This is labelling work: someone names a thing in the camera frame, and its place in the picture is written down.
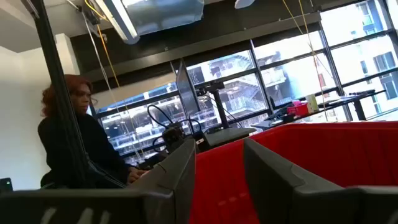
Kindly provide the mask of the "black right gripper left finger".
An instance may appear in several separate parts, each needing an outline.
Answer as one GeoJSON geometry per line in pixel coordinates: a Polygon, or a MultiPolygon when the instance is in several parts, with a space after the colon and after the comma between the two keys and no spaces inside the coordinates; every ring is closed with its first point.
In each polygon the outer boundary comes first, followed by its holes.
{"type": "Polygon", "coordinates": [[[188,224],[194,139],[125,189],[26,190],[0,196],[0,224],[188,224]]]}

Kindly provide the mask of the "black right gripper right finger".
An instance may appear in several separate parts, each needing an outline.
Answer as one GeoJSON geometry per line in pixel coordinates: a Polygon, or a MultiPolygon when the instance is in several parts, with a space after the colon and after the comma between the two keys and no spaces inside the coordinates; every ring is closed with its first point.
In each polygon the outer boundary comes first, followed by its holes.
{"type": "Polygon", "coordinates": [[[398,224],[398,187],[344,188],[253,139],[243,163],[260,224],[398,224]]]}

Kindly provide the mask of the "red plastic bin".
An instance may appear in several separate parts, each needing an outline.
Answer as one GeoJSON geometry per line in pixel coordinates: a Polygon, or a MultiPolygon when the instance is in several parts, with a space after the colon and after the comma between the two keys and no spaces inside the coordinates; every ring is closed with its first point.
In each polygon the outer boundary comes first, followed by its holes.
{"type": "MultiPolygon", "coordinates": [[[[251,139],[342,187],[398,186],[398,121],[293,123],[251,139]]],[[[259,224],[244,178],[243,140],[196,156],[189,224],[259,224]]]]}

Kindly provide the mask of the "person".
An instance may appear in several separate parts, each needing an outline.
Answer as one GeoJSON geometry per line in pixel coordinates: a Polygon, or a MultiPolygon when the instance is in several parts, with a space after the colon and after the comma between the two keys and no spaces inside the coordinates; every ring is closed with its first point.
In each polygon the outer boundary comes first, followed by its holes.
{"type": "MultiPolygon", "coordinates": [[[[90,82],[79,75],[66,74],[64,77],[83,145],[90,160],[123,184],[130,185],[140,179],[146,171],[126,163],[108,141],[107,134],[99,122],[86,113],[91,102],[92,86],[90,82]]],[[[50,171],[44,174],[40,186],[78,188],[76,175],[73,174],[70,150],[56,106],[53,85],[43,91],[42,104],[44,118],[39,123],[37,130],[46,151],[46,162],[50,171]]]]}

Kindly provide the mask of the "pink box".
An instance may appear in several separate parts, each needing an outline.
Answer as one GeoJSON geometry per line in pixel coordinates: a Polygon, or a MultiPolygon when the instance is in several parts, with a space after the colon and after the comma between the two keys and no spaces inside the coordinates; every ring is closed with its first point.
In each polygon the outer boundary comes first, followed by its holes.
{"type": "Polygon", "coordinates": [[[301,102],[299,100],[294,100],[292,102],[292,106],[287,108],[288,114],[294,114],[295,116],[304,116],[309,114],[308,112],[308,103],[301,102]]]}

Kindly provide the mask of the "white and green box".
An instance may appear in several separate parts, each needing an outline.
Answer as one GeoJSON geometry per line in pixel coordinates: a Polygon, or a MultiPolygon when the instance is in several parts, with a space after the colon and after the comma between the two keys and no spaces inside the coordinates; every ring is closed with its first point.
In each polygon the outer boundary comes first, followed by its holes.
{"type": "Polygon", "coordinates": [[[319,111],[316,96],[314,94],[307,95],[305,98],[307,100],[307,108],[309,113],[314,113],[316,111],[319,111]]]}

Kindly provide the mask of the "black background desk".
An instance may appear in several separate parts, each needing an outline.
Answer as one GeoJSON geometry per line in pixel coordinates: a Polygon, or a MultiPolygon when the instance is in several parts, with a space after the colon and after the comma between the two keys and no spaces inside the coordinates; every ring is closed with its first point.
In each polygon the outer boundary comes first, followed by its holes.
{"type": "Polygon", "coordinates": [[[386,92],[385,90],[381,90],[381,91],[373,90],[372,92],[369,92],[367,94],[356,95],[356,96],[347,96],[347,97],[343,98],[342,100],[337,100],[335,102],[332,102],[330,106],[327,106],[324,109],[319,109],[318,111],[315,111],[315,112],[312,112],[309,114],[305,114],[303,116],[294,116],[293,120],[288,121],[288,122],[284,122],[281,119],[277,120],[277,121],[264,120],[264,121],[261,121],[260,123],[252,124],[251,126],[253,128],[259,128],[259,129],[262,129],[263,131],[265,131],[270,128],[274,128],[274,127],[277,127],[277,126],[280,126],[283,124],[293,123],[294,121],[304,119],[307,117],[311,117],[315,114],[323,113],[323,112],[332,110],[332,109],[340,107],[340,106],[348,105],[349,103],[354,104],[355,112],[358,116],[358,119],[360,121],[366,121],[366,117],[365,117],[364,110],[363,110],[360,100],[362,100],[363,98],[375,96],[375,95],[378,95],[380,93],[385,93],[385,92],[386,92]]]}

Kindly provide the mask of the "black computer monitor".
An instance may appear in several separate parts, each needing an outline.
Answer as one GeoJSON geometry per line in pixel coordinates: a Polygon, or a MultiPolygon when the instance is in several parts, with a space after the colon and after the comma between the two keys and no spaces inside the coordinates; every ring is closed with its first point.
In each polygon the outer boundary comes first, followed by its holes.
{"type": "Polygon", "coordinates": [[[198,102],[196,89],[187,72],[185,62],[182,58],[180,59],[177,70],[176,84],[187,119],[200,124],[197,119],[192,118],[193,115],[200,111],[200,105],[198,102]]]}

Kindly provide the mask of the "small black device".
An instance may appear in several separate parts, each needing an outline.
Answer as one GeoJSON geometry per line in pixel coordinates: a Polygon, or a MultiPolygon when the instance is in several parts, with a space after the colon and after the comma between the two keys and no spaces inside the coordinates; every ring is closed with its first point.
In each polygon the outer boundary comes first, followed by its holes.
{"type": "Polygon", "coordinates": [[[12,180],[9,177],[0,179],[0,194],[4,192],[12,192],[12,180]]]}

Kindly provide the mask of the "long ceiling light fixture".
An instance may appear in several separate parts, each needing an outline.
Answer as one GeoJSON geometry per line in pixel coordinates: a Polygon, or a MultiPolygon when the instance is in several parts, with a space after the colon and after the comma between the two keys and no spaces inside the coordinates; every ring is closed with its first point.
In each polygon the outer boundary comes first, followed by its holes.
{"type": "Polygon", "coordinates": [[[124,7],[122,0],[94,1],[126,44],[132,45],[139,41],[139,34],[124,7]]]}

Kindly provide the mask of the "translucent ceiling panel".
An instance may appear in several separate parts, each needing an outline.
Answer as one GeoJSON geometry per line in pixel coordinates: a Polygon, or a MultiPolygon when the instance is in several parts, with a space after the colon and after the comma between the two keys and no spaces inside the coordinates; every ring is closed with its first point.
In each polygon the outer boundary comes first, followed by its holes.
{"type": "Polygon", "coordinates": [[[200,21],[204,0],[122,0],[139,35],[200,21]]]}

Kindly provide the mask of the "black frame post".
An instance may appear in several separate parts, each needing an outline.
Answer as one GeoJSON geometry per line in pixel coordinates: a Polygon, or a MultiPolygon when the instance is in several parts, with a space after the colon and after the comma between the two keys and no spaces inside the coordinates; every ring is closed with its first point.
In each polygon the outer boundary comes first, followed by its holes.
{"type": "Polygon", "coordinates": [[[40,44],[44,52],[50,79],[55,90],[57,109],[65,129],[66,141],[70,147],[73,171],[83,188],[93,188],[95,183],[90,175],[81,133],[65,82],[65,74],[50,27],[44,0],[21,0],[34,18],[40,44]]]}

